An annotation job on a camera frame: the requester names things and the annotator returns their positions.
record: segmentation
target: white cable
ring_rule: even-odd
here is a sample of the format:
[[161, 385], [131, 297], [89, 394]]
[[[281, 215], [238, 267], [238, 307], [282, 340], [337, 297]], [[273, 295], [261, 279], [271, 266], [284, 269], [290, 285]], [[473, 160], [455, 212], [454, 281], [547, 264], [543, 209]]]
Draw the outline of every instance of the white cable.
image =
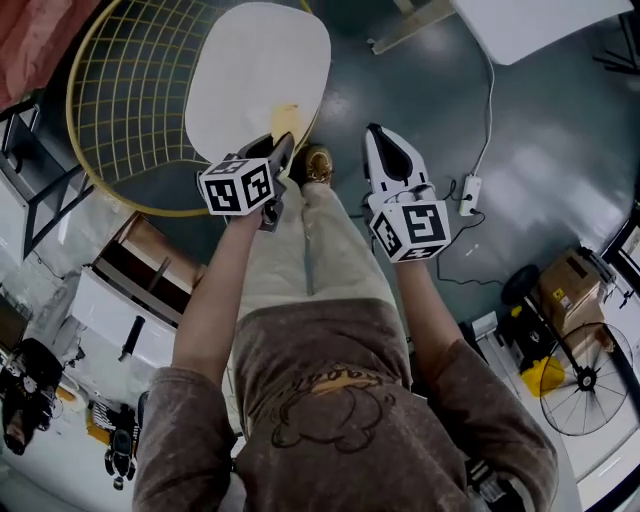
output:
[[484, 154], [487, 152], [487, 148], [489, 147], [489, 144], [491, 143], [491, 135], [493, 134], [493, 88], [494, 88], [494, 86], [496, 84], [496, 73], [495, 73], [495, 70], [493, 69], [493, 62], [491, 62], [491, 59], [489, 58], [487, 53], [484, 51], [484, 48], [482, 47], [482, 45], [480, 43], [478, 43], [478, 46], [480, 47], [480, 50], [482, 51], [482, 55], [484, 55], [484, 58], [486, 59], [487, 63], [489, 64], [489, 70], [491, 71], [491, 83], [489, 84], [489, 97], [487, 99], [487, 107], [486, 107], [489, 110], [489, 127], [487, 129], [487, 140], [484, 143], [484, 147], [482, 148], [482, 151], [480, 152], [480, 156], [478, 157], [478, 161], [476, 162], [476, 165], [473, 168], [473, 172], [471, 173], [473, 176], [477, 176], [478, 171], [480, 170], [480, 166], [482, 165], [482, 161], [484, 160]]

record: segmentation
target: black and white cube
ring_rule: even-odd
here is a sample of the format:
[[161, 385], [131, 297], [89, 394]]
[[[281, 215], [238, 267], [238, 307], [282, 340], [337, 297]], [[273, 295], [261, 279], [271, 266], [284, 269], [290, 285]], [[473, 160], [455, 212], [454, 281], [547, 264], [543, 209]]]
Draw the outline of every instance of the black and white cube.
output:
[[248, 215], [275, 196], [266, 158], [225, 160], [198, 179], [212, 215]]
[[370, 227], [392, 263], [432, 258], [451, 243], [444, 201], [385, 204]]

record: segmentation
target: red fabric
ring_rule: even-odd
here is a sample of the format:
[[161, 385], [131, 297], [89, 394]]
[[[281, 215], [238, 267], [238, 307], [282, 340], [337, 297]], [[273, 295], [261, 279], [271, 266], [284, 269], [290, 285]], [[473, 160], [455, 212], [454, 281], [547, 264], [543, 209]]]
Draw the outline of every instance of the red fabric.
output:
[[0, 1], [0, 109], [45, 87], [99, 0]]

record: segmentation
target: cable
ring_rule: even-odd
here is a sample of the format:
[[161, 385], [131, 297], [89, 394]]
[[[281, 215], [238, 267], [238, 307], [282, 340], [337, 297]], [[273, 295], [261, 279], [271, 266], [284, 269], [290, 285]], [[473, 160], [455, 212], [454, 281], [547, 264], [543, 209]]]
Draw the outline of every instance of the cable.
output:
[[499, 284], [500, 286], [504, 286], [504, 283], [502, 281], [498, 281], [497, 279], [490, 279], [489, 281], [479, 281], [478, 279], [468, 279], [467, 281], [457, 281], [455, 279], [442, 277], [442, 275], [440, 274], [440, 256], [442, 256], [445, 253], [445, 251], [447, 251], [455, 243], [455, 241], [458, 238], [460, 238], [460, 235], [462, 235], [462, 233], [464, 233], [467, 229], [477, 228], [480, 224], [482, 224], [485, 220], [487, 220], [487, 216], [481, 211], [479, 210], [471, 210], [471, 211], [475, 215], [482, 215], [482, 219], [480, 220], [480, 222], [476, 222], [475, 224], [471, 224], [470, 226], [464, 226], [462, 229], [460, 229], [460, 231], [458, 231], [456, 236], [453, 237], [453, 240], [451, 240], [451, 243], [436, 256], [436, 276], [438, 277], [439, 281], [444, 281], [447, 283], [455, 283], [459, 285], [476, 283], [476, 284], [479, 284], [480, 286], [486, 286], [489, 284]]
[[451, 184], [449, 185], [449, 192], [447, 193], [446, 196], [442, 198], [442, 200], [446, 201], [447, 199], [453, 199], [456, 203], [459, 203], [460, 201], [462, 201], [462, 197], [460, 198], [453, 197], [453, 193], [456, 191], [457, 186], [458, 186], [458, 182], [453, 178], [451, 178]]
[[387, 197], [384, 200], [384, 202], [385, 204], [397, 203], [398, 197], [400, 196], [400, 194], [413, 194], [413, 199], [416, 201], [420, 201], [422, 199], [422, 197], [420, 196], [420, 193], [430, 188], [432, 188], [435, 193], [436, 187], [433, 185], [433, 183], [431, 183], [430, 181], [428, 181], [427, 183], [421, 183], [420, 185], [416, 185], [415, 187], [410, 188], [409, 190], [401, 190], [400, 192]]
[[493, 135], [493, 89], [496, 84], [496, 72], [493, 69], [493, 62], [491, 62], [491, 59], [489, 58], [487, 53], [484, 51], [484, 48], [480, 45], [480, 43], [478, 43], [478, 46], [480, 47], [480, 50], [482, 51], [482, 55], [484, 55], [486, 62], [489, 64], [489, 70], [491, 72], [491, 82], [489, 84], [489, 97], [487, 98], [487, 107], [486, 107], [486, 110], [488, 110], [489, 112], [487, 140], [485, 141], [484, 147], [480, 152], [480, 156], [478, 156], [478, 160], [476, 161], [476, 165], [474, 166], [473, 171], [471, 172], [472, 176], [478, 175], [478, 171], [480, 170], [480, 166], [482, 165], [482, 161], [484, 160], [484, 155], [487, 152], [487, 148], [489, 147], [489, 144], [491, 143], [491, 136]]
[[61, 281], [64, 279], [64, 277], [60, 277], [60, 276], [59, 276], [58, 274], [56, 274], [53, 270], [51, 270], [51, 267], [50, 267], [49, 265], [47, 265], [47, 264], [44, 262], [44, 260], [40, 257], [40, 255], [39, 255], [36, 251], [33, 251], [33, 254], [35, 254], [35, 255], [36, 255], [36, 258], [38, 258], [38, 263], [39, 263], [40, 265], [44, 265], [45, 267], [47, 267], [47, 270], [48, 270], [49, 272], [51, 272], [51, 275], [52, 275], [53, 277], [55, 277], [56, 279], [60, 279]]
[[349, 218], [350, 219], [364, 219], [364, 211], [365, 210], [371, 210], [371, 207], [369, 206], [369, 203], [367, 202], [367, 198], [369, 197], [370, 194], [365, 194], [362, 198], [362, 201], [360, 201], [360, 213], [353, 213], [353, 214], [349, 214]]

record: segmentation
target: white table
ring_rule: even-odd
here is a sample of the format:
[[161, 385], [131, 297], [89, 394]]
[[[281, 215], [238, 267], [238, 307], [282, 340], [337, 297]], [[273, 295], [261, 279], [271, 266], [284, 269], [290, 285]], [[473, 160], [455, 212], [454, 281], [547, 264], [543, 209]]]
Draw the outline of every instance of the white table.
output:
[[383, 53], [418, 30], [457, 12], [487, 55], [503, 65], [633, 9], [629, 0], [431, 0], [419, 9], [410, 0], [394, 2], [405, 18], [395, 30], [373, 42], [373, 53]]
[[125, 297], [89, 268], [82, 269], [73, 316], [105, 340], [121, 348], [137, 316], [145, 319], [135, 357], [153, 368], [171, 364], [176, 330]]
[[330, 65], [329, 33], [312, 14], [260, 2], [234, 7], [215, 22], [198, 59], [185, 112], [191, 144], [220, 162], [271, 133], [274, 109], [290, 104], [306, 133]]

